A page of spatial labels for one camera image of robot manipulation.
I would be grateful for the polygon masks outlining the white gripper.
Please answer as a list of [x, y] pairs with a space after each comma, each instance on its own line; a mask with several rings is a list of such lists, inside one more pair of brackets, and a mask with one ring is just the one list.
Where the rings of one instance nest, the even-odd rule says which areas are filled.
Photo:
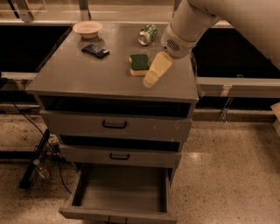
[[195, 42], [185, 41], [178, 37], [170, 24], [167, 25], [162, 37], [161, 46], [164, 52], [159, 52], [150, 65], [150, 69], [143, 79], [147, 88], [153, 87], [169, 70], [174, 59], [182, 59], [196, 46]]

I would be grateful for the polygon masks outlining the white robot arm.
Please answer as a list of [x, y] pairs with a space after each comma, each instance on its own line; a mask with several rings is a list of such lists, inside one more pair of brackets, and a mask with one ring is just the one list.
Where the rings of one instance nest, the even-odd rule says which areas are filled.
[[161, 37], [163, 51], [152, 61], [143, 84], [153, 87], [172, 61], [189, 54], [221, 19], [280, 68], [280, 0], [181, 0]]

